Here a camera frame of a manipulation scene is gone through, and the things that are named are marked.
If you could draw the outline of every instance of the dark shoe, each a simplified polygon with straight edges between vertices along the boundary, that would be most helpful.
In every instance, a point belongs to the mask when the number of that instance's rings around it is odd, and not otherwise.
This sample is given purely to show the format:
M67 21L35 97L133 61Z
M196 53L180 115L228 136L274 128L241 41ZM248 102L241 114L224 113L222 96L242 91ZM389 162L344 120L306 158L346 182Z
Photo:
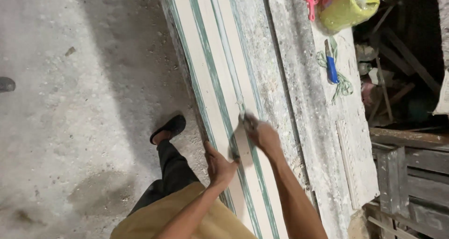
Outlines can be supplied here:
M12 92L16 89L16 82L8 77L0 77L0 93Z
M170 131L170 140L180 134L185 129L185 118L182 115L177 115L171 120L169 120L165 125L163 125L160 129L156 130L151 137L149 138L149 142L153 145L153 137L160 133L163 130Z

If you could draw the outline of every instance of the dusty floor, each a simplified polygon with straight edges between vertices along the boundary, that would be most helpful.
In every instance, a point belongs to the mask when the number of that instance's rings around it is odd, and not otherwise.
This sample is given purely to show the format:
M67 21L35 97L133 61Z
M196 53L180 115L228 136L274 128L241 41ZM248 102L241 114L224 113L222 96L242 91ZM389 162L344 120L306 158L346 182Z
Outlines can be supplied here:
M0 234L108 238L160 178L149 136L174 111L173 140L205 161L159 0L0 0ZM65 56L70 47L76 50Z

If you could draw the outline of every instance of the black pants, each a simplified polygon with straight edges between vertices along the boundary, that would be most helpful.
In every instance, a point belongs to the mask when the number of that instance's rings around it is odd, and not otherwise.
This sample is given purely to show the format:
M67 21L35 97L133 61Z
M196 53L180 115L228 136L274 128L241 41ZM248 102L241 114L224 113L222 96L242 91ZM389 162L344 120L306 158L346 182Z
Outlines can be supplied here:
M185 157L179 154L178 150L169 140L161 141L157 150L159 152L162 179L155 180L150 184L128 215L183 189L193 182L199 181L195 173L188 166Z

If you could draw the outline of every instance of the blue utility knife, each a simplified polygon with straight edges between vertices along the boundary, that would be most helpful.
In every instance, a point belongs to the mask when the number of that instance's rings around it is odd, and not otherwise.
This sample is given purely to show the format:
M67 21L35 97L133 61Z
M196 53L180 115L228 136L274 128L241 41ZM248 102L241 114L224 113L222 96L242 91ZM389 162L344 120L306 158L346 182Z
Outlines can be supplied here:
M330 54L329 42L324 41L324 47L326 48L326 60L327 60L327 78L334 84L339 83L337 76L337 69L335 68L335 61L332 55Z

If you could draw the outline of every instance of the green string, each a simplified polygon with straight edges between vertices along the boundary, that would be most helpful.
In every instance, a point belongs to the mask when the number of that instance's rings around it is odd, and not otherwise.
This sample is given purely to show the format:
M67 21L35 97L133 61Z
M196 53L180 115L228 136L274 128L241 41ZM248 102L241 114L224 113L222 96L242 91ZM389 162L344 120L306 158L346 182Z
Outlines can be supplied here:
M334 40L334 37L330 37L330 47L332 54L334 55L335 65L337 65L337 43ZM327 68L327 60L324 51L320 51L317 53L317 61L318 65L323 68ZM349 81L343 74L337 71L337 77L340 81L337 83L337 89L335 90L334 96L332 97L332 104L335 104L335 99L340 96L348 96L354 92L354 88L352 87L351 81Z

